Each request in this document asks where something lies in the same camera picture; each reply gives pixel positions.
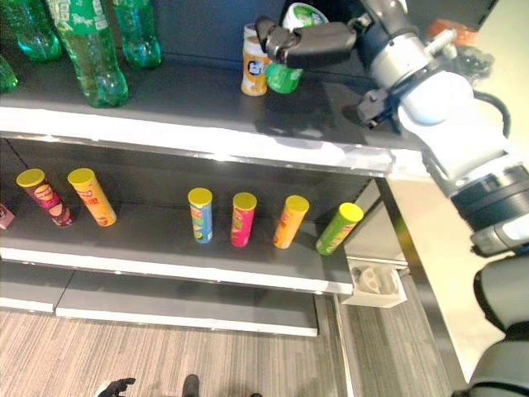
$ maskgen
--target person's foot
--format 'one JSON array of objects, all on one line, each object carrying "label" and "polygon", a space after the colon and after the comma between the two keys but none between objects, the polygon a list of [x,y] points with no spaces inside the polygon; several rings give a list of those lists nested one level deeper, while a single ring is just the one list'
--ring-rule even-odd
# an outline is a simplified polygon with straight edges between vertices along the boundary
[{"label": "person's foot", "polygon": [[199,386],[198,376],[188,375],[183,382],[182,397],[198,397]]}]

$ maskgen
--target shelf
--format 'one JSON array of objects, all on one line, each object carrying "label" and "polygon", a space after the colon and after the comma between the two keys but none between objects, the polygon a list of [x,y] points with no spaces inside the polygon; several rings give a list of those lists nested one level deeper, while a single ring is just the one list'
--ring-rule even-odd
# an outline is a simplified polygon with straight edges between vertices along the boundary
[{"label": "shelf", "polygon": [[73,270],[0,262],[0,306],[53,313]]},{"label": "shelf", "polygon": [[359,175],[424,176],[420,153],[399,135],[370,132],[354,116],[359,93],[304,79],[290,95],[248,97],[240,72],[166,59],[157,69],[124,68],[130,100],[91,108],[61,61],[32,64],[10,54],[20,83],[2,96],[7,138],[62,141]]},{"label": "shelf", "polygon": [[124,203],[117,223],[99,227],[85,208],[68,228],[57,228],[24,202],[15,222],[0,234],[4,260],[85,270],[258,285],[307,292],[351,294],[343,249],[320,256],[314,249],[322,228],[304,222],[288,250],[273,246],[274,221],[256,218],[250,242],[233,247],[231,217],[214,213],[213,239],[193,239],[188,209]]},{"label": "shelf", "polygon": [[313,297],[76,271],[57,316],[315,337]]}]

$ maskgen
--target green soda bottle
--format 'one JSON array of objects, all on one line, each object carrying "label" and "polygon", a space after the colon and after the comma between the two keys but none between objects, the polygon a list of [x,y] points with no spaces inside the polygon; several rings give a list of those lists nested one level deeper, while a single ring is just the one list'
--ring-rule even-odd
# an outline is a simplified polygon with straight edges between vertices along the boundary
[{"label": "green soda bottle", "polygon": [[0,55],[0,93],[11,91],[18,84],[17,77],[8,62]]},{"label": "green soda bottle", "polygon": [[95,108],[123,105],[128,87],[101,0],[47,1],[88,103]]},{"label": "green soda bottle", "polygon": [[112,0],[123,39],[123,54],[135,68],[155,68],[162,61],[150,0]]},{"label": "green soda bottle", "polygon": [[41,0],[0,0],[0,6],[18,45],[30,60],[46,62],[61,56],[59,39]]},{"label": "green soda bottle", "polygon": [[330,255],[364,217],[364,211],[353,203],[342,203],[338,212],[327,225],[320,238],[317,239],[316,249],[324,256]]},{"label": "green soda bottle", "polygon": [[[298,27],[321,25],[329,21],[316,8],[301,2],[293,3],[283,19],[283,27],[290,31]],[[303,69],[291,69],[285,65],[271,64],[266,68],[266,83],[277,93],[291,93],[298,86]]]}]

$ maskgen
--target bottle cap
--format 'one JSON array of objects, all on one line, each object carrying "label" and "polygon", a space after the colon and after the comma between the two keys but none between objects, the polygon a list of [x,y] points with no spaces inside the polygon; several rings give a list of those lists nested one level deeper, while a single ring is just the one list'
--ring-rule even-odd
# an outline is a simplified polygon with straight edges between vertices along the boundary
[{"label": "bottle cap", "polygon": [[252,193],[242,192],[233,196],[233,207],[251,211],[257,206],[257,198]]},{"label": "bottle cap", "polygon": [[68,174],[68,182],[70,182],[74,187],[82,186],[90,183],[95,179],[96,175],[89,168],[78,168],[73,170]]},{"label": "bottle cap", "polygon": [[329,20],[317,8],[303,2],[293,2],[283,18],[282,26],[290,31],[298,27],[321,25]]},{"label": "bottle cap", "polygon": [[304,197],[292,195],[287,197],[285,207],[296,213],[305,213],[308,211],[310,204]]},{"label": "bottle cap", "polygon": [[17,184],[22,188],[30,188],[31,186],[37,186],[45,178],[43,170],[38,168],[31,168],[25,170],[17,176]]},{"label": "bottle cap", "polygon": [[342,203],[338,208],[340,215],[349,222],[359,222],[364,217],[364,211],[353,203]]},{"label": "bottle cap", "polygon": [[213,194],[206,188],[195,188],[189,190],[188,200],[197,207],[203,207],[204,205],[210,204],[213,200]]}]

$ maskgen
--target green label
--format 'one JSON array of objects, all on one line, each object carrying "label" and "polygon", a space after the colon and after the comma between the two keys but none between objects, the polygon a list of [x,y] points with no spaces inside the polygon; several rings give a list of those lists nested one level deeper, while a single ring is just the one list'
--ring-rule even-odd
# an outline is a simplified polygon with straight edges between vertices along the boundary
[{"label": "green label", "polygon": [[320,12],[315,12],[310,7],[296,6],[294,15],[304,26],[321,25],[325,23],[325,17]]},{"label": "green label", "polygon": [[101,0],[48,0],[48,4],[59,31],[89,35],[108,28]]},{"label": "green label", "polygon": [[112,0],[116,7],[123,8],[143,8],[149,5],[150,0]]}]

